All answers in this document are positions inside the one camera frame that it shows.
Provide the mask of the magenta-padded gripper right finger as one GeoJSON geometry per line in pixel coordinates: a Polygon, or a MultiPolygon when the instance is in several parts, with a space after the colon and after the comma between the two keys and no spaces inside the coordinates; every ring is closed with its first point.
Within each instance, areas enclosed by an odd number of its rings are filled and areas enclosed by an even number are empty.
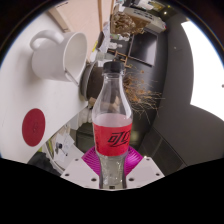
{"type": "Polygon", "coordinates": [[[127,189],[140,188],[164,177],[151,157],[143,157],[132,147],[125,158],[124,175],[127,189]]]}

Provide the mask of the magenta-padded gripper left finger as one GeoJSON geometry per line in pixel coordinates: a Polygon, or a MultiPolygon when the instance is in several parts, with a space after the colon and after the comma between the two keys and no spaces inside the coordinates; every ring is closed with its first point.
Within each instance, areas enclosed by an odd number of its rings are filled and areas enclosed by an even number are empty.
{"type": "Polygon", "coordinates": [[[77,149],[61,177],[84,188],[98,189],[100,171],[100,161],[94,147],[86,153],[77,149]]]}

